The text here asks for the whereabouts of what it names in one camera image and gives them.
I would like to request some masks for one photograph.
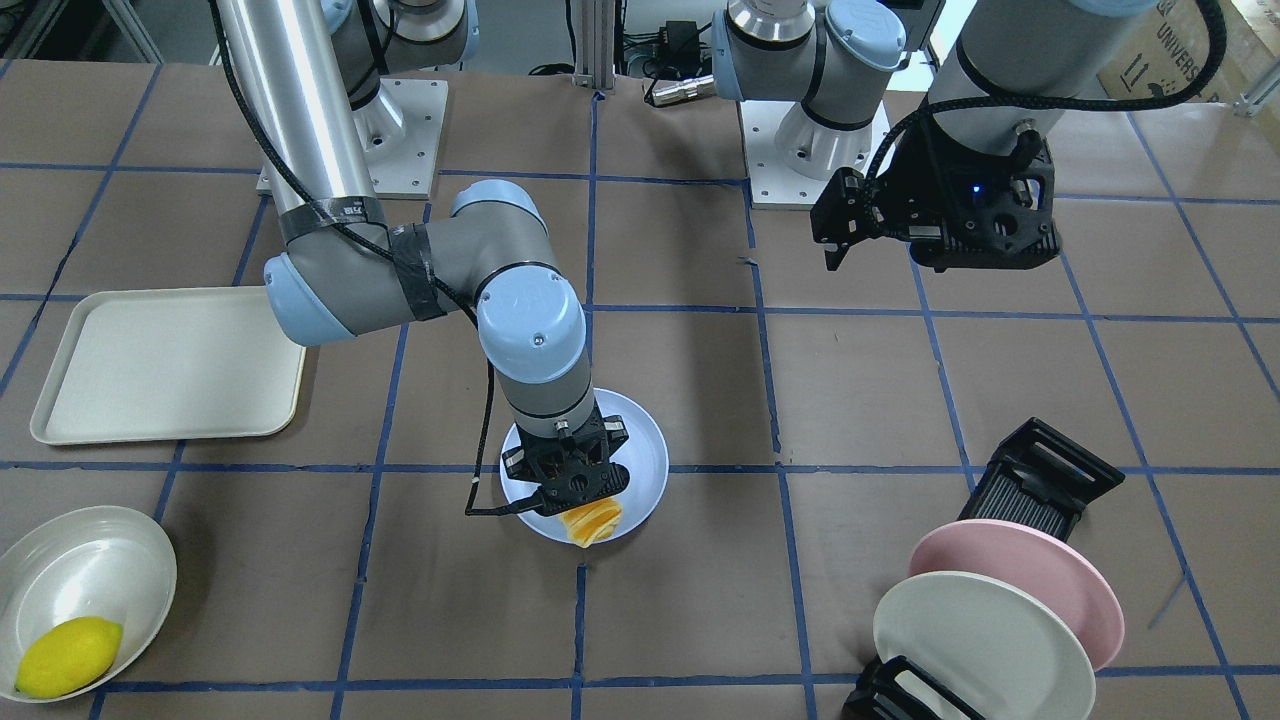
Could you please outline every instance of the brown tiled table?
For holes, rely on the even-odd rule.
[[[116,680],[0,716],[835,720],[913,544],[1030,415],[1129,473],[1071,537],[1129,625],[1094,717],[1280,716],[1280,159],[1245,122],[1068,115],[1062,261],[933,275],[881,241],[829,274],[804,214],[748,206],[732,104],[442,77],[435,204],[529,190],[598,384],[667,434],[663,503],[589,551],[463,518],[484,369],[460,318],[311,350],[275,437],[31,439],[76,301],[259,284],[280,240],[218,70],[6,63],[0,550],[125,505],[180,577]]]

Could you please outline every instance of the light blue joint cap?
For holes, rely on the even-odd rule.
[[[480,46],[480,15],[476,14],[476,0],[467,0],[467,44],[462,47],[458,61],[470,60]]]
[[[549,383],[570,372],[586,350],[586,315],[573,286],[541,265],[503,270],[476,301],[480,347],[499,373]]]
[[[827,27],[845,50],[878,70],[897,69],[906,49],[902,20],[876,0],[832,0]]]
[[[262,279],[275,320],[293,342],[312,347],[356,337],[316,297],[287,252],[266,261]]]
[[[520,208],[521,210],[538,218],[538,222],[543,224],[543,231],[548,232],[547,220],[538,214],[538,206],[534,205],[534,199],[525,192],[525,188],[513,182],[488,179],[472,184],[453,199],[453,208],[449,209],[449,217],[452,218],[457,215],[463,208],[475,202],[506,202],[507,205],[515,205],[516,208]]]
[[[1157,0],[1066,0],[1085,13],[1103,18],[1132,18],[1156,6]]]
[[[712,76],[716,77],[716,95],[726,100],[742,101],[742,87],[737,85],[737,69],[733,68],[733,54],[730,51],[728,26],[724,24],[724,12],[717,12],[712,18]]]
[[[356,0],[320,0],[320,9],[324,10],[324,24],[329,35],[338,32],[355,6]]]

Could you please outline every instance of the rectangular tray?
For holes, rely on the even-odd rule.
[[[262,287],[97,292],[72,311],[31,418],[46,445],[268,436],[306,348]]]

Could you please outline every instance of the cardboard box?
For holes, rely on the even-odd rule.
[[[1226,58],[1197,96],[1202,102],[1234,102],[1280,55],[1280,0],[1221,0],[1226,17]],[[1193,0],[1160,0],[1098,81],[1115,99],[1164,97],[1194,78],[1208,56],[1208,31]],[[1280,100],[1253,118],[1280,152]]]

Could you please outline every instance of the pink plate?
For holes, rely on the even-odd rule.
[[[1005,520],[957,520],[924,536],[910,574],[975,573],[1009,583],[1052,610],[1080,641],[1094,670],[1124,644],[1124,614],[1101,573],[1062,541]]]

